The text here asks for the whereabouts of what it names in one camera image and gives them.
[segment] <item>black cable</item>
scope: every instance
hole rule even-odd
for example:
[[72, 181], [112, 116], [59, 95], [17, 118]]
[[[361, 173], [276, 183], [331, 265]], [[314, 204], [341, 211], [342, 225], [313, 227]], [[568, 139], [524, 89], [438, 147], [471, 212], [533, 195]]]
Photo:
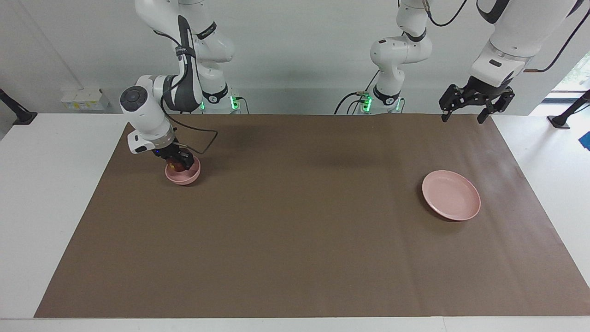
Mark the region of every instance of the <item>black cable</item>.
[[402, 99], [400, 100], [400, 102], [401, 102], [402, 100], [404, 101], [404, 105], [402, 106], [402, 111], [401, 111], [399, 114], [404, 114], [404, 109], [405, 109], [405, 99], [404, 99], [404, 98], [402, 98]]
[[350, 105], [348, 105], [348, 109], [346, 110], [346, 115], [350, 114], [350, 108], [352, 107], [352, 105], [356, 104], [358, 106], [359, 103], [359, 100], [354, 100], [352, 103], [350, 103]]
[[158, 30], [154, 30], [153, 32], [155, 32], [155, 33], [156, 33], [156, 35], [161, 35], [161, 36], [163, 36], [163, 37], [166, 37], [166, 38], [168, 38], [168, 39], [172, 40], [174, 43], [176, 43], [176, 45], [177, 45], [178, 47], [180, 47], [180, 46], [181, 46], [181, 44], [178, 42], [178, 40], [176, 40], [176, 39], [172, 38], [170, 35], [167, 35], [167, 34], [165, 34], [164, 32], [161, 32], [161, 31], [158, 31]]
[[463, 7], [465, 7], [465, 4], [466, 3], [467, 3], [467, 0], [463, 0], [463, 3], [459, 7], [459, 10], [455, 13], [455, 15], [453, 16], [453, 18], [449, 22], [446, 22], [446, 23], [443, 23], [443, 24], [439, 24], [439, 23], [436, 23], [434, 21], [434, 19], [432, 18], [432, 13], [430, 12], [430, 7], [428, 7], [428, 10], [426, 10], [426, 14], [428, 14], [428, 18], [430, 19], [430, 21], [432, 22], [432, 24], [436, 25], [437, 27], [446, 27], [447, 25], [453, 23], [453, 21], [457, 18], [457, 16], [459, 16], [459, 13], [461, 13], [461, 11], [463, 10]]
[[576, 33], [578, 32], [578, 30], [580, 30], [580, 28], [582, 27], [582, 24], [584, 24], [584, 22], [586, 21], [588, 16], [590, 16], [590, 8], [588, 8], [588, 12], [586, 13], [586, 15], [584, 15], [584, 17], [582, 18], [582, 21], [580, 21], [578, 26], [573, 30], [572, 34], [569, 35], [568, 40], [565, 41], [565, 44], [563, 45], [561, 50], [559, 50], [559, 53], [557, 53], [557, 56], [555, 56], [555, 58], [553, 59], [553, 61], [551, 61], [551, 63], [547, 66], [547, 68], [545, 68], [545, 69], [530, 68], [530, 69], [525, 69], [524, 72], [525, 73], [544, 73], [544, 72], [548, 71], [549, 69], [551, 69], [551, 67], [553, 67], [553, 65], [557, 62], [557, 60], [559, 60], [559, 57], [561, 57], [561, 54], [563, 53], [563, 51], [565, 51], [565, 48], [568, 46], [569, 42], [572, 41], [574, 36], [576, 36]]
[[334, 111], [334, 115], [338, 114], [338, 110], [340, 109], [340, 106], [342, 106], [342, 104], [344, 104], [344, 101], [352, 96], [356, 96], [356, 92], [349, 93], [344, 98], [342, 98], [342, 100], [340, 101], [340, 103], [336, 107], [336, 110]]
[[[169, 35], [167, 35], [167, 34], [165, 34], [165, 33], [162, 33], [162, 32], [159, 32], [159, 31], [156, 31], [156, 30], [154, 30], [154, 32], [155, 32], [157, 35], [161, 35], [161, 36], [164, 36], [164, 37], [166, 37], [166, 38], [169, 38], [170, 40], [174, 41], [174, 42], [175, 42], [175, 43], [176, 43], [178, 46], [181, 46], [181, 45], [178, 43], [178, 41], [176, 41], [174, 38], [170, 37]], [[174, 119], [173, 117], [171, 117], [171, 115], [170, 115], [170, 114], [168, 114], [168, 113], [166, 112], [166, 110], [164, 109], [164, 96], [166, 96], [168, 93], [170, 93], [170, 92], [171, 92], [172, 90], [174, 90], [176, 87], [178, 87], [178, 86], [179, 86], [179, 85], [182, 83], [182, 81], [184, 81], [184, 80], [185, 80], [185, 78], [186, 78], [186, 75], [187, 75], [187, 74], [188, 74], [188, 63], [185, 63], [185, 65], [184, 65], [184, 73], [183, 73], [183, 75], [182, 75], [181, 79], [180, 79], [180, 80], [178, 80], [178, 82], [176, 82], [174, 85], [172, 85], [171, 87], [169, 87], [168, 89], [166, 89], [165, 91], [163, 91], [163, 92], [162, 92], [162, 97], [160, 98], [160, 108], [162, 108], [162, 112], [164, 112], [164, 115], [165, 115], [165, 116], [166, 116], [166, 117], [167, 117], [167, 118], [168, 118], [170, 121], [172, 121], [172, 122], [176, 123], [177, 125], [183, 126], [183, 127], [185, 127], [185, 128], [188, 128], [188, 129], [192, 129], [192, 130], [194, 130], [194, 131], [200, 131], [200, 132], [214, 132], [214, 133], [215, 133], [215, 136], [213, 136], [213, 138], [211, 139], [211, 141], [209, 142], [209, 144], [207, 145], [207, 147], [205, 148], [205, 150], [204, 150], [203, 152], [197, 151], [196, 149], [193, 149], [193, 148], [191, 148], [191, 147], [189, 147], [189, 146], [187, 146], [187, 145], [184, 145], [184, 144], [183, 144], [183, 145], [184, 145], [184, 146], [185, 146], [187, 149], [191, 149], [191, 150], [193, 150], [194, 152], [196, 152], [197, 154], [204, 154], [204, 153], [206, 153], [206, 152], [207, 152], [207, 150], [209, 150], [209, 148], [211, 147], [211, 145], [213, 144], [213, 142], [215, 142], [215, 140], [217, 139], [217, 135], [219, 135], [219, 132], [218, 132], [218, 131], [216, 131], [216, 130], [212, 130], [212, 129], [202, 129], [202, 128], [196, 128], [196, 127], [192, 127], [192, 126], [186, 125], [186, 124], [184, 124], [184, 123], [182, 123], [182, 122], [180, 122], [180, 121], [178, 121], [178, 120]]]
[[236, 97], [236, 100], [243, 100], [244, 103], [246, 104], [246, 112], [248, 112], [248, 114], [250, 114], [250, 108], [248, 107], [248, 101], [246, 100], [246, 98], [244, 97]]
[[[365, 92], [368, 92], [368, 91], [369, 91], [369, 88], [371, 87], [371, 84], [373, 84], [373, 82], [375, 81], [375, 79], [377, 78], [377, 75], [379, 75], [379, 70], [378, 70], [378, 71], [375, 73], [375, 75], [373, 76], [373, 78], [372, 78], [372, 79], [371, 79], [371, 81], [369, 82], [369, 85], [367, 85], [367, 87], [366, 87], [366, 89], [365, 89]], [[356, 110], [358, 109], [358, 107], [359, 107], [359, 105], [360, 105], [360, 102], [362, 101], [362, 99], [363, 99], [363, 97], [360, 97], [360, 98], [359, 98], [359, 100], [358, 100], [358, 102], [359, 102], [359, 103], [358, 103], [358, 104], [356, 104], [356, 106], [355, 106], [355, 110], [354, 110], [354, 111], [352, 111], [352, 115], [354, 115], [354, 114], [356, 113]]]
[[577, 114], [577, 113], [579, 113], [579, 112], [581, 112], [581, 111], [583, 111], [583, 110], [587, 109], [587, 108], [588, 108], [588, 106], [590, 106], [590, 104], [588, 104], [588, 105], [584, 106], [584, 108], [580, 108], [579, 110], [577, 110], [577, 111], [576, 111], [576, 112], [574, 112], [573, 114]]

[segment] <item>black stand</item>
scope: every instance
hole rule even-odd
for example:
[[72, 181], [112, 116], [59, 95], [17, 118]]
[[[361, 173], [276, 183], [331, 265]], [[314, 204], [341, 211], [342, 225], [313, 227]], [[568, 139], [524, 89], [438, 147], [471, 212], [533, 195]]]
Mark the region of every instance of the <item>black stand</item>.
[[570, 106], [563, 114], [558, 116], [548, 116], [549, 122], [558, 129], [569, 129], [568, 118], [575, 114], [585, 103], [590, 100], [590, 90], [586, 91], [572, 106]]
[[10, 98], [2, 89], [0, 89], [0, 100], [17, 115], [17, 120], [13, 123], [14, 125], [30, 125], [37, 116], [36, 112], [29, 112], [16, 100]]

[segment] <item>table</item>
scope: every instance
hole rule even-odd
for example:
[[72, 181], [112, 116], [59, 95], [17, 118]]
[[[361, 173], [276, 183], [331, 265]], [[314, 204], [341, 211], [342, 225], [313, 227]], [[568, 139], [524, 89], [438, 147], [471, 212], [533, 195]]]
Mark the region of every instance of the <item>table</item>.
[[[557, 131], [544, 118], [496, 116], [494, 120], [588, 282], [590, 224], [580, 221], [590, 219], [585, 209], [590, 177], [582, 172], [588, 169], [590, 154], [578, 138], [590, 128], [590, 119], [573, 122], [572, 118], [571, 131]], [[30, 320], [124, 125], [122, 115], [40, 115], [32, 125], [15, 127], [0, 141], [0, 317], [17, 319], [1, 320], [0, 330], [580, 331], [590, 326], [590, 317]], [[30, 156], [38, 161], [37, 169], [24, 176]]]

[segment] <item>pink dish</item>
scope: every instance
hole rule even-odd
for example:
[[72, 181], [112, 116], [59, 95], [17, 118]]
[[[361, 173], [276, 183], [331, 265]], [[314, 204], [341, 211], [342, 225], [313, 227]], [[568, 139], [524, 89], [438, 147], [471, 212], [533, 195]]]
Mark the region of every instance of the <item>pink dish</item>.
[[481, 198], [468, 179], [451, 171], [428, 174], [422, 193], [434, 211], [459, 222], [474, 218], [481, 209]]
[[201, 175], [201, 162], [195, 157], [195, 163], [192, 164], [191, 169], [184, 172], [174, 172], [169, 165], [166, 165], [165, 174], [166, 178], [177, 185], [189, 185]]

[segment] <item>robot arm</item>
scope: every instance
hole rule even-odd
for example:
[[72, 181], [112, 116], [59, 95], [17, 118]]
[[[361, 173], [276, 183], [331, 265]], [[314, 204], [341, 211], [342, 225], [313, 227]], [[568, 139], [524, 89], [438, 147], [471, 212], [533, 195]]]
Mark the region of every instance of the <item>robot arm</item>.
[[426, 35], [428, 15], [422, 0], [402, 0], [396, 20], [404, 33], [379, 40], [371, 47], [371, 60], [379, 67], [377, 84], [370, 90], [371, 113], [394, 108], [405, 79], [399, 65], [424, 61], [432, 53], [432, 41]]
[[204, 0], [135, 0], [135, 8], [155, 33], [172, 40], [180, 74], [142, 76], [123, 92], [121, 109], [135, 128], [127, 137], [129, 148], [134, 154], [153, 151], [174, 170], [185, 171], [194, 156], [180, 148], [164, 108], [192, 113], [203, 108], [204, 95], [219, 104], [229, 87], [215, 66], [233, 58], [234, 46], [216, 31]]
[[504, 112], [514, 92], [508, 86], [583, 0], [478, 0], [481, 16], [495, 31], [473, 63], [467, 85], [451, 85], [439, 101], [442, 120], [468, 105], [484, 105], [478, 121]]

